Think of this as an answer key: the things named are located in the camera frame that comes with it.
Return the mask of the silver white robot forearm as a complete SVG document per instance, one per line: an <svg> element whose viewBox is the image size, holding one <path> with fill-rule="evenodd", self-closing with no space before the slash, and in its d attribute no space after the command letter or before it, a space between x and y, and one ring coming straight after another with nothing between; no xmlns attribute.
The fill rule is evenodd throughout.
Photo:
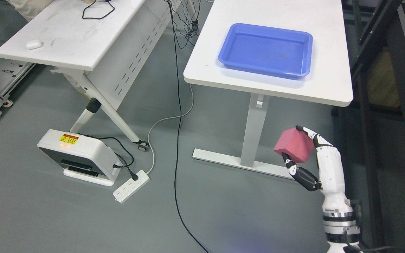
<svg viewBox="0 0 405 253"><path fill-rule="evenodd" d="M328 253L360 252L361 231L351 207L324 208L322 218Z"/></svg>

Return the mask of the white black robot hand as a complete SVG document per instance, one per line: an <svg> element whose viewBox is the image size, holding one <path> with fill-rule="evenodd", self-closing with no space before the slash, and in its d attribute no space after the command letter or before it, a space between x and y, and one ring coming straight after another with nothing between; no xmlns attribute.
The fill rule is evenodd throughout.
<svg viewBox="0 0 405 253"><path fill-rule="evenodd" d="M317 179L305 168L297 165L289 154L282 153L288 173L308 191L321 190L325 196L322 204L323 212L334 213L336 217L352 212L352 207L347 204L345 195L345 180L339 150L323 136L309 128L300 125L296 125L295 128L313 141L320 178Z"/></svg>

